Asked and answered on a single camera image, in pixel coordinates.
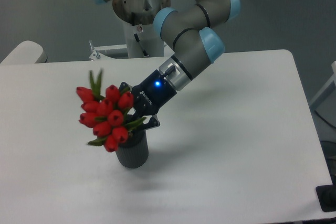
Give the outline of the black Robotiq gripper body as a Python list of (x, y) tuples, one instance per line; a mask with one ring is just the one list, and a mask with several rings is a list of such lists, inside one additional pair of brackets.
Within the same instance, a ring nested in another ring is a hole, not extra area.
[(155, 115), (172, 99), (177, 91), (155, 70), (131, 90), (134, 96), (133, 108), (138, 116)]

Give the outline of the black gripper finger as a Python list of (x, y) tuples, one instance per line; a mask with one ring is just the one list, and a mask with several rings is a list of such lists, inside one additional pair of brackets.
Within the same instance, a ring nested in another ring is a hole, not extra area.
[(137, 126), (134, 131), (146, 131), (160, 126), (160, 121), (158, 120), (157, 114), (152, 115), (149, 118), (148, 123), (144, 123), (140, 126)]
[(123, 95), (124, 93), (131, 91), (131, 86), (129, 86), (126, 82), (122, 82), (119, 86), (119, 93)]

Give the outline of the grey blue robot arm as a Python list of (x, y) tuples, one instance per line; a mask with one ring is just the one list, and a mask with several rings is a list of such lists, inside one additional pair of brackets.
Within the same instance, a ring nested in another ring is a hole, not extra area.
[(134, 97), (126, 99), (122, 108), (129, 131), (159, 125), (159, 109), (224, 52), (213, 28), (240, 12), (240, 0), (195, 0), (185, 12), (173, 9), (170, 0), (94, 1), (112, 3), (123, 23), (129, 58), (160, 57), (165, 47), (173, 50), (173, 55), (139, 85), (121, 85)]

